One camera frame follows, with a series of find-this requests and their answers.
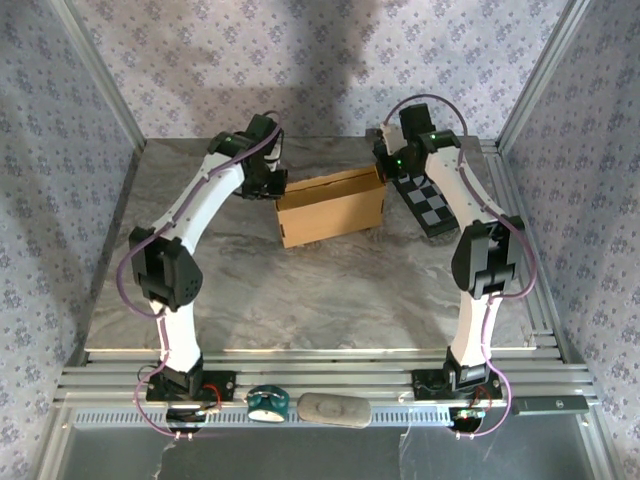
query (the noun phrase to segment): gray oval object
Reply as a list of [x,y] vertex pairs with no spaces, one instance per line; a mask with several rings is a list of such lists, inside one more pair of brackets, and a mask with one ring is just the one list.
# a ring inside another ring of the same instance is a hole
[[305,422],[365,428],[371,423],[371,404],[364,398],[305,393],[298,399],[298,416]]

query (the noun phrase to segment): marble tabletop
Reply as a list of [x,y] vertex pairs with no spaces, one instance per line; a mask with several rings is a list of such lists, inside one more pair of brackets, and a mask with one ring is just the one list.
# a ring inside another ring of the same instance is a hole
[[[480,151],[477,139],[466,143]],[[134,226],[159,218],[200,167],[208,141],[150,140],[128,198],[107,278],[92,314],[86,349],[156,349],[154,321],[122,304],[115,270]],[[290,181],[371,165],[364,138],[286,139]],[[469,162],[491,192],[481,154]],[[204,273],[196,331],[204,352],[231,348],[441,348],[458,323],[460,293],[450,262],[459,232],[429,240],[400,195],[387,187],[381,227],[284,249],[271,201],[230,197],[202,236]],[[146,305],[126,274],[129,296]],[[525,304],[504,302],[493,344],[523,346]]]

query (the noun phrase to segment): wall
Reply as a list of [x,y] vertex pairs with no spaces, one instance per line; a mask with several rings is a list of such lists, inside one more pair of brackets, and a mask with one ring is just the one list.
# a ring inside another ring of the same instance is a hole
[[132,147],[43,0],[0,2],[0,478],[85,331]]
[[640,5],[594,0],[508,158],[560,319],[640,478]]
[[565,0],[75,3],[148,137],[211,137],[270,108],[292,135],[360,136],[428,91],[495,138]]

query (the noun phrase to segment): checkerboard pattern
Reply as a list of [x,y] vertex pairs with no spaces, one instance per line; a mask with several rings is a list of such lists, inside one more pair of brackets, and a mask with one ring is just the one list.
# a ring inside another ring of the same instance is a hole
[[429,177],[404,176],[393,183],[427,237],[435,237],[458,227],[442,191]]

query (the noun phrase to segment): floral wallpaper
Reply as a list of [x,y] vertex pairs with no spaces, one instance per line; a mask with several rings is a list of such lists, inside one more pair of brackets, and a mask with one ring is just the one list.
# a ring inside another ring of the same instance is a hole
[[640,479],[640,4],[593,4],[508,158],[560,319]]
[[0,478],[82,341],[133,148],[44,0],[0,2]]
[[75,0],[150,138],[210,137],[271,108],[290,135],[359,136],[419,91],[495,138],[565,3]]

